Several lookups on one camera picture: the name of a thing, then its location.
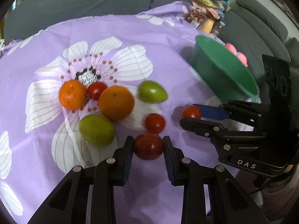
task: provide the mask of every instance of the green fruit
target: green fruit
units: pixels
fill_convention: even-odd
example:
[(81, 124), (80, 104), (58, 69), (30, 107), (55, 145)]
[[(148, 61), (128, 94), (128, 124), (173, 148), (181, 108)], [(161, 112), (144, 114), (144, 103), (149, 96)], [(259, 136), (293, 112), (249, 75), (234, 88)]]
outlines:
[(150, 104), (163, 103), (168, 99), (165, 89), (154, 81), (143, 81), (138, 87), (138, 97)]
[(95, 146), (109, 145), (115, 137), (113, 124), (99, 115), (87, 115), (81, 119), (79, 132), (84, 140)]

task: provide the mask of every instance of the cherry tomato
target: cherry tomato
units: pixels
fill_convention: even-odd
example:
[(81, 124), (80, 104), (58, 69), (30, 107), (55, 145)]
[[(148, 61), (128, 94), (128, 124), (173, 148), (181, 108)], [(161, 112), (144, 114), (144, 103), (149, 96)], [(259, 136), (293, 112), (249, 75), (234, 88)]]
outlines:
[(198, 107), (195, 105), (187, 106), (183, 111), (183, 117), (186, 118), (194, 118), (194, 119), (200, 119), (201, 118), (201, 112)]
[(143, 160), (154, 160), (164, 151), (162, 139), (154, 133), (142, 133), (134, 140), (134, 153)]
[(100, 81), (94, 82), (90, 84), (87, 89), (87, 93), (89, 94), (92, 100), (98, 101), (101, 93), (107, 88), (108, 86)]
[(165, 128), (165, 119), (160, 114), (149, 114), (144, 121), (146, 130), (150, 133), (159, 134)]

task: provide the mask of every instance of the green bowl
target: green bowl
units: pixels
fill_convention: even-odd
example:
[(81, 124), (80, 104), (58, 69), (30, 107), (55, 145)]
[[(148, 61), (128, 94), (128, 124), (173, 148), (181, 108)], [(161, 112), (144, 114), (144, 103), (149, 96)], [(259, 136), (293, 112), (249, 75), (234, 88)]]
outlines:
[(206, 36), (196, 36), (190, 65), (223, 103), (259, 97), (251, 72), (228, 49)]

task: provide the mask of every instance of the flower center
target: flower center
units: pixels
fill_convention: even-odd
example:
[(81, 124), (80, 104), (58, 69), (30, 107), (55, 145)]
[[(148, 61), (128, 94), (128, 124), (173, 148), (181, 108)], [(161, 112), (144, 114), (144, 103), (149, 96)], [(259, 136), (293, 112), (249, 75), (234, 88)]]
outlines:
[(93, 69), (93, 67), (90, 67), (89, 69), (85, 68), (82, 72), (78, 71), (76, 73), (75, 79), (77, 79), (86, 88), (88, 88), (90, 84), (93, 84), (97, 80), (100, 80), (101, 75), (97, 75), (96, 69)]

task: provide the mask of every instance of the orange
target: orange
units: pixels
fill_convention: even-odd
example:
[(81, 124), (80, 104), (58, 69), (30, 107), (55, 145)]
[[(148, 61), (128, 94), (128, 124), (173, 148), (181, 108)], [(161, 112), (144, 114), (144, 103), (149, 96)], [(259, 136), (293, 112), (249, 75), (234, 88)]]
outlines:
[(135, 100), (128, 89), (114, 85), (105, 89), (99, 98), (101, 113), (111, 121), (122, 120), (132, 113)]
[(67, 110), (78, 110), (87, 100), (87, 89), (78, 80), (66, 81), (59, 89), (58, 99)]

